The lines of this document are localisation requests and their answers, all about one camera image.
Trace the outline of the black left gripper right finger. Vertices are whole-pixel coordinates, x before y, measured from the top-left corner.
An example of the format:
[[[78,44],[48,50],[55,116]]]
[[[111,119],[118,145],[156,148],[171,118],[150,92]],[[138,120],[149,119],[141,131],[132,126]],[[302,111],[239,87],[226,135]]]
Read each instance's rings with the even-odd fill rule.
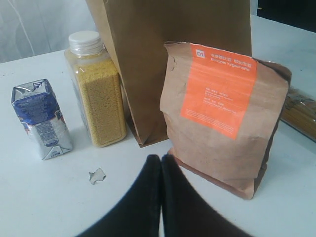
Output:
[[[161,170],[161,205],[166,237],[247,236],[196,192],[174,156],[167,154],[162,157]]]

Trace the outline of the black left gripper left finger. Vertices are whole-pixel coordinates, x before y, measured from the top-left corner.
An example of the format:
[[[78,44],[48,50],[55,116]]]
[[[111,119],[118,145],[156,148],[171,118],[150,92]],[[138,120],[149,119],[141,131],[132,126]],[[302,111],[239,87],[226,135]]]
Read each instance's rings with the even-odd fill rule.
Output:
[[[147,156],[138,177],[122,199],[80,237],[158,237],[161,163]]]

